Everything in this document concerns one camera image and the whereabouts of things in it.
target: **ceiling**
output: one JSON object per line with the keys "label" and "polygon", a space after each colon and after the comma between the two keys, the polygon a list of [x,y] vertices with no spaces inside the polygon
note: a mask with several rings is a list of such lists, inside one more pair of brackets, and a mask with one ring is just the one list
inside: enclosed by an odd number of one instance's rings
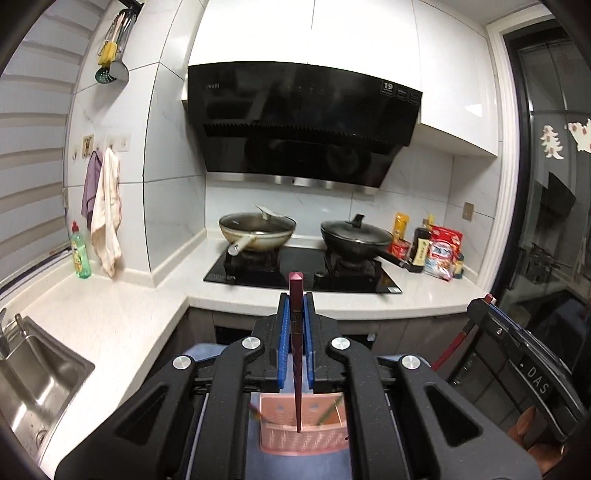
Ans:
{"label": "ceiling", "polygon": [[538,0],[441,0],[457,12],[480,25],[489,24],[524,7],[535,5]]}

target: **stainless steel sink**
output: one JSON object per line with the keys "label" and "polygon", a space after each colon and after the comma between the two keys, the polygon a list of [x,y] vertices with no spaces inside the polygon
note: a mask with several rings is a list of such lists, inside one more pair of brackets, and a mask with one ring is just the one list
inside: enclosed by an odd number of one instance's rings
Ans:
{"label": "stainless steel sink", "polygon": [[0,358],[0,411],[25,450],[43,455],[68,403],[95,366],[56,341],[29,317],[7,327]]}

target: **blue gripper pad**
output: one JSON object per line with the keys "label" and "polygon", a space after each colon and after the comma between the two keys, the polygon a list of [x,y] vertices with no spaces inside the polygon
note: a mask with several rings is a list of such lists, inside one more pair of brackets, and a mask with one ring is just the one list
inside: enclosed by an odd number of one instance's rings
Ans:
{"label": "blue gripper pad", "polygon": [[285,299],[283,318],[281,320],[281,336],[279,349],[277,350],[277,384],[279,389],[284,388],[287,376],[287,354],[290,349],[290,298]]}
{"label": "blue gripper pad", "polygon": [[310,313],[308,300],[304,296],[304,345],[306,346],[306,370],[308,372],[308,388],[314,388],[314,349],[312,346],[312,330],[310,329]]}

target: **black pan handle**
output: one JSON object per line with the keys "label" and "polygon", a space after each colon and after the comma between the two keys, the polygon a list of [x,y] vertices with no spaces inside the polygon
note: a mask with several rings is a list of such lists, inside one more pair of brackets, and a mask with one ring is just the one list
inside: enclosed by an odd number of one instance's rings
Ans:
{"label": "black pan handle", "polygon": [[355,215],[355,218],[353,220],[349,220],[348,223],[349,225],[353,225],[353,228],[361,228],[361,223],[363,222],[363,219],[365,218],[365,215],[361,215],[360,213],[358,213],[357,215]]}
{"label": "black pan handle", "polygon": [[376,257],[383,258],[384,260],[393,263],[397,267],[406,268],[408,265],[408,262],[406,260],[400,260],[399,258],[390,255],[388,252],[385,252],[384,250],[381,250],[378,247],[372,248],[372,250],[375,253]]}

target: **dish soap bottle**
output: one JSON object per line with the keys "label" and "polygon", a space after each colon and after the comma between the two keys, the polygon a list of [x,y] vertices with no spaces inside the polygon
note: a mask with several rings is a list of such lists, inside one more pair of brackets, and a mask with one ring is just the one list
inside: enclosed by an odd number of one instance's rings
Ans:
{"label": "dish soap bottle", "polygon": [[84,240],[78,232],[78,224],[72,223],[72,236],[70,242],[72,243],[72,256],[74,257],[74,269],[78,278],[88,278],[92,275],[90,270],[90,262],[86,253],[86,245]]}
{"label": "dish soap bottle", "polygon": [[429,252],[429,240],[431,239],[431,229],[429,220],[423,219],[423,224],[415,229],[413,245],[408,254],[407,270],[412,273],[421,273],[425,268],[425,260]]}

